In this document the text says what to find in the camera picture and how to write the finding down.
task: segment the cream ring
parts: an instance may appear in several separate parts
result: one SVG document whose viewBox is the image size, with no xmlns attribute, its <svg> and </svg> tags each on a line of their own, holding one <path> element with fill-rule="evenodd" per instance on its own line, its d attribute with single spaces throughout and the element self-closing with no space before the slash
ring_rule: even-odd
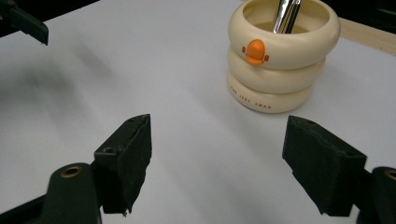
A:
<svg viewBox="0 0 396 224">
<path fill-rule="evenodd" d="M 231 73 L 227 76 L 230 91 L 233 97 L 247 108 L 266 113 L 281 113 L 302 105 L 310 96 L 313 85 L 303 90 L 271 94 L 254 91 L 242 85 Z"/>
<path fill-rule="evenodd" d="M 288 93 L 312 85 L 322 73 L 325 59 L 297 69 L 269 69 L 251 66 L 233 49 L 228 49 L 228 65 L 234 77 L 245 86 L 267 93 Z"/>
<path fill-rule="evenodd" d="M 297 31 L 274 34 L 271 26 L 277 2 L 248 0 L 236 9 L 228 25 L 235 52 L 251 64 L 272 69 L 301 68 L 325 58 L 340 35 L 335 12 L 319 0 L 305 0 L 295 22 Z"/>
</svg>

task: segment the wooden edge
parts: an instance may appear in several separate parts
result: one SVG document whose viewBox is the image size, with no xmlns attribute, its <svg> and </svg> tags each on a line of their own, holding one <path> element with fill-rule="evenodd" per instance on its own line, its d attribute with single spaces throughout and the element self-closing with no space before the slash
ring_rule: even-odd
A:
<svg viewBox="0 0 396 224">
<path fill-rule="evenodd" d="M 341 37 L 396 56 L 396 35 L 340 18 Z"/>
</svg>

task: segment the white table surface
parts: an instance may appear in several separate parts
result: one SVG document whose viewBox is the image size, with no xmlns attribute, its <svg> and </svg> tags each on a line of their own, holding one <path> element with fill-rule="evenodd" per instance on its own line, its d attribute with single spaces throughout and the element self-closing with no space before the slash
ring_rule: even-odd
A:
<svg viewBox="0 0 396 224">
<path fill-rule="evenodd" d="M 282 114 L 226 83 L 239 0 L 101 0 L 46 21 L 49 45 L 0 38 L 0 212 L 47 190 L 128 118 L 151 115 L 153 156 L 131 215 L 104 223 L 355 223 L 322 216 L 281 158 L 288 115 L 312 119 L 395 167 L 396 61 L 341 38 L 312 96 Z"/>
</svg>

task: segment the white tabletop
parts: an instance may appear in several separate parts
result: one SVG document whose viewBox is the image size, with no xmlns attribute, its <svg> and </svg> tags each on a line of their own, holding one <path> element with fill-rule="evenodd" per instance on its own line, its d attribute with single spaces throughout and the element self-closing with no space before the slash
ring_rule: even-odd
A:
<svg viewBox="0 0 396 224">
<path fill-rule="evenodd" d="M 395 167 L 396 61 L 341 38 L 309 100 L 282 114 L 237 103 L 226 82 L 239 0 L 109 1 L 47 21 L 49 45 L 0 38 L 0 212 L 93 161 L 128 118 L 151 115 L 153 156 L 131 215 L 104 223 L 355 223 L 322 216 L 281 158 L 288 115 Z"/>
</svg>

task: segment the pen holder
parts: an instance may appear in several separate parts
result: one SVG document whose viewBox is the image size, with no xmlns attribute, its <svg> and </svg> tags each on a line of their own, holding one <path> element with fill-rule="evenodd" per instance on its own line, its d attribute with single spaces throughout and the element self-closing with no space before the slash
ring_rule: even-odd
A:
<svg viewBox="0 0 396 224">
<path fill-rule="evenodd" d="M 248 0 L 230 18 L 229 73 L 233 97 L 261 112 L 281 113 L 302 105 L 322 73 L 340 35 L 335 12 L 304 0 L 291 34 L 272 32 L 278 0 Z"/>
</svg>

